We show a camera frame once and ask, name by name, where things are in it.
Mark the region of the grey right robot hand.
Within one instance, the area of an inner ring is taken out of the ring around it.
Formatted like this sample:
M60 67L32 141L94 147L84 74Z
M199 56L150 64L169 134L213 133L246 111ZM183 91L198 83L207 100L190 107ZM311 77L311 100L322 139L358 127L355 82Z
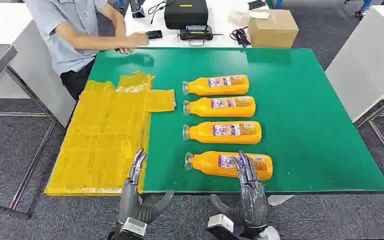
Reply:
M258 181L255 166L243 151L232 161L236 167L240 183L240 206L233 208L224 204L216 194L210 195L210 200L216 211L230 218L238 225L249 228L259 228L267 225L267 198L264 185Z

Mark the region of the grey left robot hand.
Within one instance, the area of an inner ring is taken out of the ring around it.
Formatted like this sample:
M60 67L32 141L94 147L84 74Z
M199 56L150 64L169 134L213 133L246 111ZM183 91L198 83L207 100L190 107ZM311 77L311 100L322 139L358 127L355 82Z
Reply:
M146 158L147 153L140 148L134 155L129 174L123 182L118 215L118 222L121 224L124 224L128 218L150 224L172 203L174 190L167 191L162 199L152 206L141 203L138 186L142 163Z

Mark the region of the person's right hand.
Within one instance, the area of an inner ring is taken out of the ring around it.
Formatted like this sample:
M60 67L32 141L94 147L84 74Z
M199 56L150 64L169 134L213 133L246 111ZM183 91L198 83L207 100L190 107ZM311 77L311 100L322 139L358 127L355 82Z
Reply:
M149 39L146 32L135 32L127 36L126 48L146 47L149 45Z

